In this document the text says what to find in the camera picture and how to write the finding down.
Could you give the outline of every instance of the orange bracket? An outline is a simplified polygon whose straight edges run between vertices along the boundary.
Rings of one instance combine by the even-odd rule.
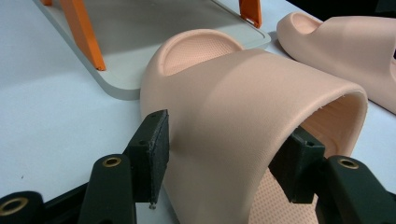
[[[41,2],[45,6],[52,5],[52,0]],[[105,71],[105,62],[83,0],[60,0],[60,3],[77,46],[97,70]]]
[[[41,0],[41,3],[47,7],[52,6],[52,0]]]
[[[260,0],[239,0],[239,11],[242,19],[253,22],[256,28],[262,26],[262,7]]]

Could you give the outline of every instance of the brass insert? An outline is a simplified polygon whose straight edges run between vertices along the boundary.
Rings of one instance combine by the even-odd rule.
[[[103,164],[105,167],[117,166],[117,165],[120,164],[120,163],[121,163],[121,159],[120,159],[120,158],[117,158],[117,157],[108,158],[108,159],[106,159],[106,160],[104,160],[104,161],[102,162],[102,164]]]
[[[338,160],[338,163],[348,169],[356,170],[359,168],[359,165],[356,162],[347,159],[340,159]]]
[[[9,216],[20,211],[28,202],[27,198],[20,197],[0,204],[0,217]]]

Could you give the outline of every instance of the pink slide sandal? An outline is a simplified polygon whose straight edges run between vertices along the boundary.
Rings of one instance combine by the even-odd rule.
[[[167,40],[143,76],[141,116],[168,109],[164,187],[180,223],[316,223],[268,171],[299,125],[350,155],[367,111],[364,89],[213,30]]]
[[[322,22],[293,12],[276,31],[292,58],[362,85],[370,100],[396,114],[396,19],[354,16]]]

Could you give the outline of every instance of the foam slipper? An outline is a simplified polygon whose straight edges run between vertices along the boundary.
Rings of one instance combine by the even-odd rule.
[[[355,83],[194,30],[152,57],[140,104],[142,118],[168,109],[164,186],[180,223],[310,223],[315,206],[290,204],[267,167],[299,125],[327,156],[350,155],[367,97]]]
[[[295,60],[363,86],[373,102],[396,114],[396,20],[333,17],[325,22],[293,12],[277,24]]]

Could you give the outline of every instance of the white table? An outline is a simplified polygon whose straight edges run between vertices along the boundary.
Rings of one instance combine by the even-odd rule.
[[[268,51],[287,57],[276,23],[295,10],[262,1]],[[107,95],[33,2],[0,1],[0,27],[0,197],[33,190],[46,202],[86,183],[96,160],[125,149],[140,125],[139,101]],[[369,106],[352,157],[396,193],[396,116]],[[139,223],[176,222],[165,196],[155,211],[138,205]]]

